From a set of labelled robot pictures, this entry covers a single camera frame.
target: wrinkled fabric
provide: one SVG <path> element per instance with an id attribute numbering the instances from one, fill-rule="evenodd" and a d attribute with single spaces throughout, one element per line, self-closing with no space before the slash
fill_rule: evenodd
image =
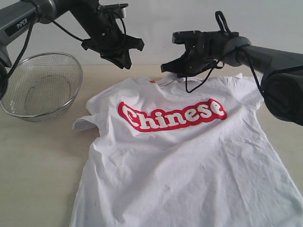
<path id="1" fill-rule="evenodd" d="M 98 127 L 100 137 L 70 226 L 303 226 L 303 198 L 257 121 L 261 104 L 254 79 L 241 74 L 210 78 L 192 94 L 169 75 L 96 95 L 91 116 L 73 126 Z"/>

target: metal mesh basket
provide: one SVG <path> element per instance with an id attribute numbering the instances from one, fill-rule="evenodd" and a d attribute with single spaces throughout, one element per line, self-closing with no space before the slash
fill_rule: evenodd
<path id="1" fill-rule="evenodd" d="M 74 102 L 82 76 L 80 63 L 71 55 L 35 55 L 18 65 L 0 105 L 9 115 L 29 122 L 56 118 Z"/>

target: beige table surface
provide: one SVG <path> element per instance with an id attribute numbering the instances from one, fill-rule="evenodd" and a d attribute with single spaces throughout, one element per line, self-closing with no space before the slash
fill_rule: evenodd
<path id="1" fill-rule="evenodd" d="M 30 123 L 0 110 L 0 227 L 67 227 L 81 172 L 98 130 L 77 132 L 73 122 L 89 113 L 89 98 L 127 77 L 160 79 L 159 66 L 84 66 L 84 79 L 75 103 L 63 116 Z M 214 76 L 250 76 L 246 67 L 214 72 Z M 303 127 L 275 119 L 265 106 L 258 120 L 303 192 Z"/>

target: white wall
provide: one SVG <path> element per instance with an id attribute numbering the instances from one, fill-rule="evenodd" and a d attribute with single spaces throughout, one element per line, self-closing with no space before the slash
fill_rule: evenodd
<path id="1" fill-rule="evenodd" d="M 0 0 L 0 8 L 17 2 Z M 102 4 L 129 3 L 125 19 L 127 33 L 143 38 L 143 52 L 131 51 L 135 64 L 160 64 L 178 58 L 183 46 L 171 43 L 176 31 L 219 30 L 214 13 L 222 10 L 232 31 L 250 39 L 254 45 L 303 53 L 302 0 L 104 0 Z M 87 35 L 70 13 L 57 20 L 74 34 Z M 8 51 L 15 60 L 25 34 L 13 42 Z M 34 27 L 25 57 L 52 51 L 74 55 L 82 64 L 108 64 L 97 53 L 84 51 L 54 25 Z"/>

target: red printed logo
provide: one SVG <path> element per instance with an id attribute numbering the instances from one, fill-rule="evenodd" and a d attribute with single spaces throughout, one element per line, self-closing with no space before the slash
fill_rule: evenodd
<path id="1" fill-rule="evenodd" d="M 121 102 L 118 112 L 131 126 L 142 132 L 175 130 L 227 118 L 223 106 L 212 98 L 207 102 L 200 102 L 183 110 L 166 112 L 156 109 L 151 112 L 151 115 L 134 110 Z"/>

